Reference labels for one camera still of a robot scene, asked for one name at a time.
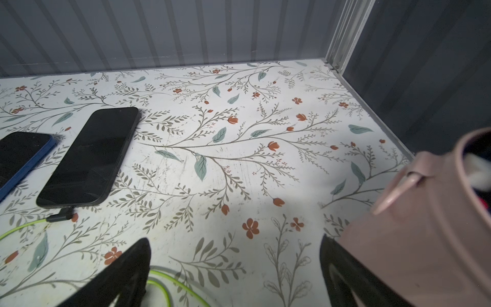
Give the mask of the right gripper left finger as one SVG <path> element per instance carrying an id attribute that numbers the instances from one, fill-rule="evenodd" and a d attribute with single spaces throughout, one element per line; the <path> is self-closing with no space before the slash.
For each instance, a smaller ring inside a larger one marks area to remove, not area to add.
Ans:
<path id="1" fill-rule="evenodd" d="M 139 239 L 60 306 L 140 306 L 146 294 L 151 255 L 149 240 Z"/>

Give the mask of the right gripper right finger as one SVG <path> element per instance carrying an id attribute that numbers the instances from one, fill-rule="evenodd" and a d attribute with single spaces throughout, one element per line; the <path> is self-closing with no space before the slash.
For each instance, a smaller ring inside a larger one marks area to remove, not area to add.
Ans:
<path id="1" fill-rule="evenodd" d="M 327 235 L 320 266 L 332 306 L 410 306 L 344 247 Z"/>

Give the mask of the green wired earphones tangle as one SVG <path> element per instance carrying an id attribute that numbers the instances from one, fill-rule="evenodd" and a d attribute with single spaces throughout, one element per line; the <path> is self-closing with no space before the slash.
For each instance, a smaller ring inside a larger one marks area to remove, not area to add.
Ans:
<path id="1" fill-rule="evenodd" d="M 20 232 L 36 233 L 31 243 L 2 246 L 9 254 L 1 259 L 1 306 L 51 306 L 81 290 L 116 262 L 126 251 L 121 239 L 129 224 L 90 225 L 74 220 L 70 233 L 52 243 L 53 228 L 47 219 L 30 221 L 7 231 L 2 239 Z"/>

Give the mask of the black earphone plug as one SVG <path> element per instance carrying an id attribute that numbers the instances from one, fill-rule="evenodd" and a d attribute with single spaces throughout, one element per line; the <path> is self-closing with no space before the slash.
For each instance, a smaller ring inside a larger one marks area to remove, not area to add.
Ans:
<path id="1" fill-rule="evenodd" d="M 74 208 L 73 207 L 65 207 L 62 208 L 57 214 L 51 215 L 46 218 L 46 221 L 48 223 L 57 223 L 60 221 L 67 221 L 71 220 L 74 215 Z"/>

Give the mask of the black smartphone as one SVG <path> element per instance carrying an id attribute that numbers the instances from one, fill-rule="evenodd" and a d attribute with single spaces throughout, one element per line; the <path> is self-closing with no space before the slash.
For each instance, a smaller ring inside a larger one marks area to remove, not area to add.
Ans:
<path id="1" fill-rule="evenodd" d="M 141 114 L 136 107 L 91 114 L 36 199 L 43 209 L 101 204 L 113 186 Z"/>

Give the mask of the blue case smartphone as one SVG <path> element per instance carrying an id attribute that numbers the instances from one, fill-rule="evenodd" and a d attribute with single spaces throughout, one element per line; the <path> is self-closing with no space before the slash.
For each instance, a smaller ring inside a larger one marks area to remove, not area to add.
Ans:
<path id="1" fill-rule="evenodd" d="M 14 132 L 1 139 L 1 200 L 55 147 L 50 134 Z"/>

